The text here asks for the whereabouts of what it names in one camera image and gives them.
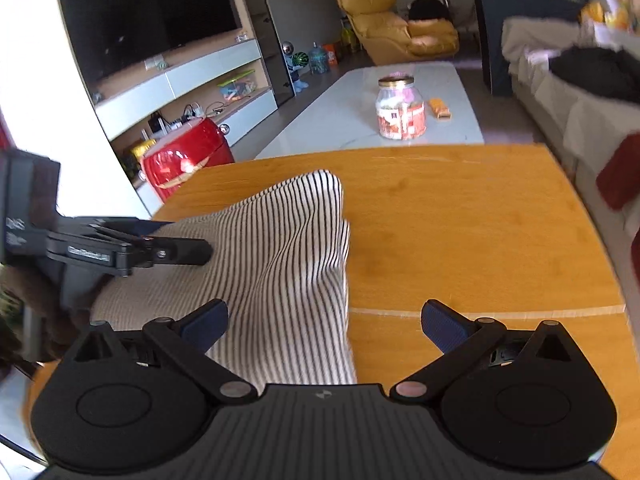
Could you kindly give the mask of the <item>gloved left hand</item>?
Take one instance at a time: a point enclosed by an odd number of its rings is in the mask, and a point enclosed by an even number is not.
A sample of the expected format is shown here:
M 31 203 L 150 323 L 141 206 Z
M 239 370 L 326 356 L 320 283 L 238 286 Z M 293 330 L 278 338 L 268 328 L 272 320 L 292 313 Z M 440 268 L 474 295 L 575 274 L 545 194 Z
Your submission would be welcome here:
M 62 306 L 61 292 L 30 266 L 1 268 L 1 374 L 15 368 L 29 379 L 70 348 L 89 323 L 96 297 L 76 309 Z

